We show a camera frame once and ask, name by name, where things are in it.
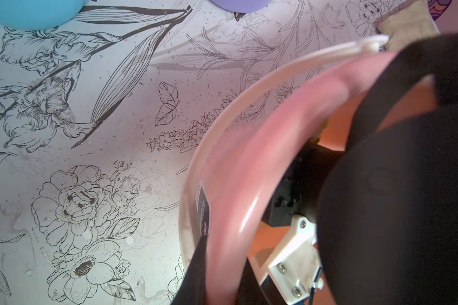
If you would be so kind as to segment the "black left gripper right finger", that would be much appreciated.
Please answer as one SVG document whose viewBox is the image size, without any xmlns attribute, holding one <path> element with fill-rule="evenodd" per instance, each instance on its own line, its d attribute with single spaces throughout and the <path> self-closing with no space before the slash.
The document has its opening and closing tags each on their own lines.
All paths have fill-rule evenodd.
<svg viewBox="0 0 458 305">
<path fill-rule="evenodd" d="M 268 302 L 258 284 L 249 259 L 246 260 L 239 290 L 237 305 L 268 305 Z"/>
</svg>

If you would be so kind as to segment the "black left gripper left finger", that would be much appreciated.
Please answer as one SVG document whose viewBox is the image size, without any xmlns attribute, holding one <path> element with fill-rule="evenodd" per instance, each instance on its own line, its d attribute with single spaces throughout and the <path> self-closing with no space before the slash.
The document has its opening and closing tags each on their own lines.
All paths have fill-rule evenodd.
<svg viewBox="0 0 458 305">
<path fill-rule="evenodd" d="M 185 277 L 171 305 L 204 305 L 206 291 L 207 236 L 203 236 L 185 272 Z"/>
</svg>

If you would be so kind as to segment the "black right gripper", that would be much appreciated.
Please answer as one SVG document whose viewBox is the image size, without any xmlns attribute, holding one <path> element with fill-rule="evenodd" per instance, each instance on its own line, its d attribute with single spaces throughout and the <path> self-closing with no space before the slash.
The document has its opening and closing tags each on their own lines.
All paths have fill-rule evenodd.
<svg viewBox="0 0 458 305">
<path fill-rule="evenodd" d="M 270 197 L 262 221 L 289 230 L 274 249 L 263 249 L 251 259 L 265 304 L 312 304 L 316 291 L 323 288 L 316 248 L 318 196 L 343 155 L 319 144 L 306 144 Z"/>
</svg>

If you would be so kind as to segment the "pink plastic bucket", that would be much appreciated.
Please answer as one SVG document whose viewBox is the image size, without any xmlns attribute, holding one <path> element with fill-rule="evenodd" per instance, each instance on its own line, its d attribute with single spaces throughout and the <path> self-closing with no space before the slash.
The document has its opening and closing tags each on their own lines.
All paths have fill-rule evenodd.
<svg viewBox="0 0 458 305">
<path fill-rule="evenodd" d="M 205 304 L 236 304 L 249 249 L 270 197 L 294 157 L 320 136 L 328 118 L 367 91 L 396 52 L 379 34 L 304 55 L 243 91 L 209 127 L 187 171 L 179 211 L 185 272 L 207 236 Z M 268 118 L 233 127 L 240 113 L 282 82 L 316 67 Z"/>
</svg>

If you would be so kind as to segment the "purple plastic bucket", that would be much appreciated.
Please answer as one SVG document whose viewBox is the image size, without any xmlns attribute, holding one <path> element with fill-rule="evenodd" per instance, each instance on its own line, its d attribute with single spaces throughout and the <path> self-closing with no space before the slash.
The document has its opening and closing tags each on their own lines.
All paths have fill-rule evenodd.
<svg viewBox="0 0 458 305">
<path fill-rule="evenodd" d="M 211 0 L 211 2 L 233 13 L 253 13 L 266 7 L 271 0 Z"/>
</svg>

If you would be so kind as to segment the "light blue bucket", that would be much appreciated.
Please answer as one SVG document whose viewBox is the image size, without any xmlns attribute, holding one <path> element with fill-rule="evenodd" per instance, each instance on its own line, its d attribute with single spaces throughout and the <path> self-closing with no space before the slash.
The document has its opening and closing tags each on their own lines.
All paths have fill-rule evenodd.
<svg viewBox="0 0 458 305">
<path fill-rule="evenodd" d="M 0 24 L 9 28 L 40 30 L 70 21 L 85 0 L 0 0 Z"/>
</svg>

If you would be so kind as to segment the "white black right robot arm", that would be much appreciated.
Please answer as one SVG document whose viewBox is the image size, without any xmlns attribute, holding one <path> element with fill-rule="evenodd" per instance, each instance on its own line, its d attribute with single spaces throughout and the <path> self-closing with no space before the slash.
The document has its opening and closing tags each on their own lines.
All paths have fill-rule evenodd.
<svg viewBox="0 0 458 305">
<path fill-rule="evenodd" d="M 458 304 L 458 34 L 398 53 L 344 151 L 300 150 L 263 221 L 293 216 L 316 221 L 338 304 Z"/>
</svg>

